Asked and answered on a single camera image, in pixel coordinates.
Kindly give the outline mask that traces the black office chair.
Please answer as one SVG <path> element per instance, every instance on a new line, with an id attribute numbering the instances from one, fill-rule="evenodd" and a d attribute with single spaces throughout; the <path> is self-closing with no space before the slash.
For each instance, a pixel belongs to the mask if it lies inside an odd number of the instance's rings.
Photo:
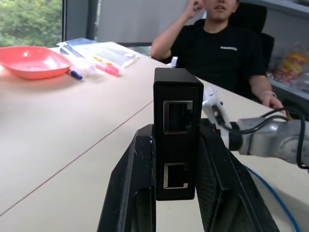
<path id="1" fill-rule="evenodd" d="M 266 68 L 274 38 L 263 34 L 267 9 L 239 0 L 204 0 L 206 19 L 188 33 L 180 60 L 195 76 L 260 101 L 272 91 Z"/>

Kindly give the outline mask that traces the small black Ethernet box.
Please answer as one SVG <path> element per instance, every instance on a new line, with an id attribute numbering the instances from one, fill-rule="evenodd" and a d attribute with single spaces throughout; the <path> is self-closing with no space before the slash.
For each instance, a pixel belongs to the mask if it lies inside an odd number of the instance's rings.
<path id="1" fill-rule="evenodd" d="M 156 198 L 192 200 L 204 85 L 186 69 L 154 74 Z"/>

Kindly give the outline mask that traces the red plastic tray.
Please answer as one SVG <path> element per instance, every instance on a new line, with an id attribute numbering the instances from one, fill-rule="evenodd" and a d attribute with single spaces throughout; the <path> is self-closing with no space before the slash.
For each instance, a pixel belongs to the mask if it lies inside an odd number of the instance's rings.
<path id="1" fill-rule="evenodd" d="M 57 77 L 72 66 L 63 55 L 39 46 L 0 47 L 0 64 L 13 75 L 26 80 Z"/>

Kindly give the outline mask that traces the grey shelf unit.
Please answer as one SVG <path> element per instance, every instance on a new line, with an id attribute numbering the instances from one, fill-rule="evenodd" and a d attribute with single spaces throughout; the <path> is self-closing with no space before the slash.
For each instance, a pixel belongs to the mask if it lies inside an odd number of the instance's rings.
<path id="1" fill-rule="evenodd" d="M 309 72 L 309 0 L 240 0 L 267 9 L 263 33 L 275 39 L 269 68 L 276 73 L 286 54 L 304 55 L 307 63 L 302 71 Z"/>

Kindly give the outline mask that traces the pink highlighter pen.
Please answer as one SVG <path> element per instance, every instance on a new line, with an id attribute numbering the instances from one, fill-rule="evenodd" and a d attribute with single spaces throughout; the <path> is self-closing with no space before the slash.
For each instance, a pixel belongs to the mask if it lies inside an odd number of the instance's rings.
<path id="1" fill-rule="evenodd" d="M 95 67 L 113 76 L 117 76 L 119 74 L 119 70 L 116 67 L 108 64 L 96 64 Z"/>

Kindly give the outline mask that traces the person's right hand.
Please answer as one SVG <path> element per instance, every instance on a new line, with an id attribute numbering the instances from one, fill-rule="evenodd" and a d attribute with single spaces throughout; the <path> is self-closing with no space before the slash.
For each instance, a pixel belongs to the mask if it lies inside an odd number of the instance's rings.
<path id="1" fill-rule="evenodd" d="M 194 18 L 204 8 L 204 0 L 188 0 L 185 13 L 189 19 Z"/>

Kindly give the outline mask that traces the colourful snack bag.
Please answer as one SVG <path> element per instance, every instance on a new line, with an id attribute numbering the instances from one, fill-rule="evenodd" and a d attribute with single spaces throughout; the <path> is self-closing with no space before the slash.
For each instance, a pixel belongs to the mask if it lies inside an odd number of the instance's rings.
<path id="1" fill-rule="evenodd" d="M 308 63 L 309 58 L 306 55 L 289 53 L 284 56 L 275 72 L 274 79 L 282 84 L 290 85 Z"/>

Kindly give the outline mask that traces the person's left hand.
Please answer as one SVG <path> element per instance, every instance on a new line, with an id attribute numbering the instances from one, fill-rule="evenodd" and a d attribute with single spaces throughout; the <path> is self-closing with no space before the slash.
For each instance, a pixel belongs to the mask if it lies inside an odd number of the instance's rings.
<path id="1" fill-rule="evenodd" d="M 262 102 L 262 105 L 269 107 L 271 109 L 283 108 L 283 104 L 281 103 L 281 101 L 277 97 L 271 94 L 262 96 L 260 98 L 260 101 Z"/>

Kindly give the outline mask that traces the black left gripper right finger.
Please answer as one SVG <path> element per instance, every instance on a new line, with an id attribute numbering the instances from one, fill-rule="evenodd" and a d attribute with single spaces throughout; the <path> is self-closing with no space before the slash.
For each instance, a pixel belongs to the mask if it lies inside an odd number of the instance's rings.
<path id="1" fill-rule="evenodd" d="M 196 189 L 204 232 L 280 232 L 249 171 L 200 127 Z"/>

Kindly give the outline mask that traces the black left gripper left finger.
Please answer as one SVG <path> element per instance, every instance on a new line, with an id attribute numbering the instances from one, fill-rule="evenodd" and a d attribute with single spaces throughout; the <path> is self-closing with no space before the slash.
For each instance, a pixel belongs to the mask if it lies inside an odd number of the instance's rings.
<path id="1" fill-rule="evenodd" d="M 137 130 L 114 167 L 97 232 L 156 232 L 152 130 L 151 124 Z"/>

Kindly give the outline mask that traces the white pen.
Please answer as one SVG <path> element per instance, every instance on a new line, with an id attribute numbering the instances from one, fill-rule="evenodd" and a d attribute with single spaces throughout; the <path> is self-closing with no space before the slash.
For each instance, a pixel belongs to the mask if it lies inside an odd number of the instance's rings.
<path id="1" fill-rule="evenodd" d="M 132 65 L 135 61 L 137 61 L 138 59 L 139 59 L 138 56 L 131 57 L 131 58 L 129 58 L 129 60 L 125 61 L 124 64 L 121 67 L 122 68 L 127 68 L 130 65 Z"/>

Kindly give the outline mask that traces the blue marker pen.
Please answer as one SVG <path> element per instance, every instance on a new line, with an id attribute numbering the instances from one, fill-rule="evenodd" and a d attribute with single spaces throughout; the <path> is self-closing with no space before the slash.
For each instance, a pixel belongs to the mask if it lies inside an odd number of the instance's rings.
<path id="1" fill-rule="evenodd" d="M 68 70 L 68 71 L 66 71 L 66 74 L 70 75 L 71 77 L 73 77 L 73 78 L 75 78 L 77 80 L 82 80 L 83 79 L 83 77 L 80 74 L 78 74 L 76 71 L 74 71 L 74 70 Z"/>

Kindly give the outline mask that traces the person in black t-shirt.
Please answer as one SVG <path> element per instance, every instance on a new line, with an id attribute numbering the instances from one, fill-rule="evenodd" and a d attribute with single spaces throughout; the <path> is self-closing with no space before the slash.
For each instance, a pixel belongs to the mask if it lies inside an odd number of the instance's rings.
<path id="1" fill-rule="evenodd" d="M 239 0 L 188 0 L 183 14 L 153 41 L 150 55 L 176 57 L 178 68 L 200 79 L 282 108 L 266 76 L 259 35 L 229 24 L 238 7 Z"/>

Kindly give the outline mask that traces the crumpled clear plastic wrap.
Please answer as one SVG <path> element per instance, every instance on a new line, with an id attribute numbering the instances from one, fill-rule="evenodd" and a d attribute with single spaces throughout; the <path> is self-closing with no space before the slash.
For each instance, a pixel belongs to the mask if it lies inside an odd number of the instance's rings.
<path id="1" fill-rule="evenodd" d="M 80 75 L 90 76 L 96 73 L 95 65 L 84 60 L 72 61 L 72 69 Z"/>

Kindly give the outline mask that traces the dark window frame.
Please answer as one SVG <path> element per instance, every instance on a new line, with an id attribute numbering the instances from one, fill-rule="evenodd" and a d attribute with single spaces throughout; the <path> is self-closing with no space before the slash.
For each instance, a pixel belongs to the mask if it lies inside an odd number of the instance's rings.
<path id="1" fill-rule="evenodd" d="M 100 0 L 62 0 L 62 41 L 94 40 Z"/>

